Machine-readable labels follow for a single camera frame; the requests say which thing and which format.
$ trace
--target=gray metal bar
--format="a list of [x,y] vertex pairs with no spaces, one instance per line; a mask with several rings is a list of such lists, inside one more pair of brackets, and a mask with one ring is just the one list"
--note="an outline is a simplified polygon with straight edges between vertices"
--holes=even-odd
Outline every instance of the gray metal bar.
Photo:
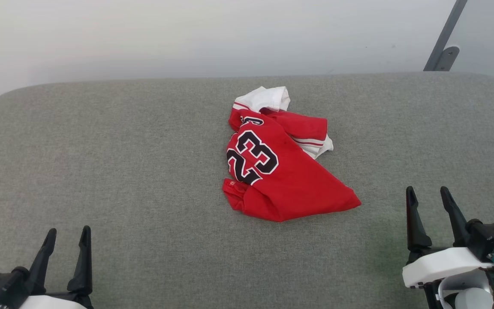
[[434,50],[430,54],[430,58],[428,58],[428,62],[426,63],[423,71],[435,71],[437,62],[440,60],[441,53],[447,45],[447,41],[451,37],[451,33],[453,33],[453,29],[457,24],[458,18],[461,16],[461,12],[464,9],[468,0],[457,0],[455,5],[453,5],[453,9],[441,30],[440,37],[437,38],[436,45],[434,45]]

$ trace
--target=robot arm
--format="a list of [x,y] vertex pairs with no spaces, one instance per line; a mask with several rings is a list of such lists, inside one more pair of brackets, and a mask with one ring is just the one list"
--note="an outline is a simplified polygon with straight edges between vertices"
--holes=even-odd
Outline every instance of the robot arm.
[[449,189],[442,187],[440,192],[453,229],[453,248],[431,247],[418,214],[417,196],[408,187],[410,254],[403,270],[404,284],[423,289],[430,309],[494,309],[494,223],[467,222]]
[[86,225],[81,233],[68,292],[47,293],[45,275],[56,239],[57,230],[49,230],[30,270],[16,267],[10,273],[0,273],[0,309],[93,309],[89,298],[93,291],[90,227]]

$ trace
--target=gray fabric surface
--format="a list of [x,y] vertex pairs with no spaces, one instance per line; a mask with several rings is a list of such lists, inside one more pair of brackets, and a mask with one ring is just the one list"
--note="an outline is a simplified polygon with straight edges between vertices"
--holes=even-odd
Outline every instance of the gray fabric surface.
[[[287,86],[329,119],[319,162],[363,205],[285,223],[233,211],[234,98]],[[439,188],[494,222],[494,78],[403,73],[85,82],[0,97],[0,271],[29,267],[50,227],[49,291],[93,231],[96,309],[426,308],[403,286],[405,188],[434,245],[451,245]]]

